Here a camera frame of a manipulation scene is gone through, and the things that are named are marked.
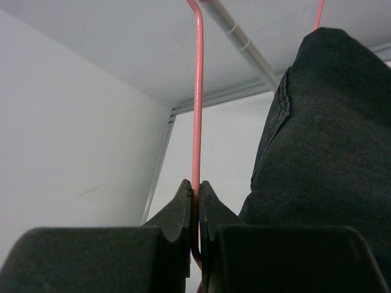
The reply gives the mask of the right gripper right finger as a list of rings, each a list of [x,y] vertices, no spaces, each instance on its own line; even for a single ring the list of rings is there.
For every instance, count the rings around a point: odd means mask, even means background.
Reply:
[[[203,181],[199,195],[202,291],[225,292],[222,250],[217,231],[222,225],[244,222],[218,198],[211,184]]]

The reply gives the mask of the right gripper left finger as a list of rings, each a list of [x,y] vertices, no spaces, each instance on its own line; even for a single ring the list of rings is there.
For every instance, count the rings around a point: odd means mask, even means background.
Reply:
[[[191,205],[191,183],[184,179],[173,199],[142,225],[142,227],[157,226],[169,242],[180,244],[180,259],[185,278],[190,277]]]

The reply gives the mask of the black trousers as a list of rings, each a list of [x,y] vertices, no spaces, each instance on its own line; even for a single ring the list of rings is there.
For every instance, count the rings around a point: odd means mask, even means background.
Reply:
[[[240,212],[344,225],[390,278],[390,68],[341,29],[307,35],[275,92]]]

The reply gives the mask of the pink wire hanger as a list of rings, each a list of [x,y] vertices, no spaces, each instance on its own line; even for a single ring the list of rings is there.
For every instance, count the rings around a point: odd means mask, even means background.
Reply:
[[[204,25],[199,1],[188,1],[196,20],[196,61],[194,82],[194,123],[192,135],[192,205],[191,205],[191,253],[199,269],[202,269],[199,249],[199,192],[202,142]]]

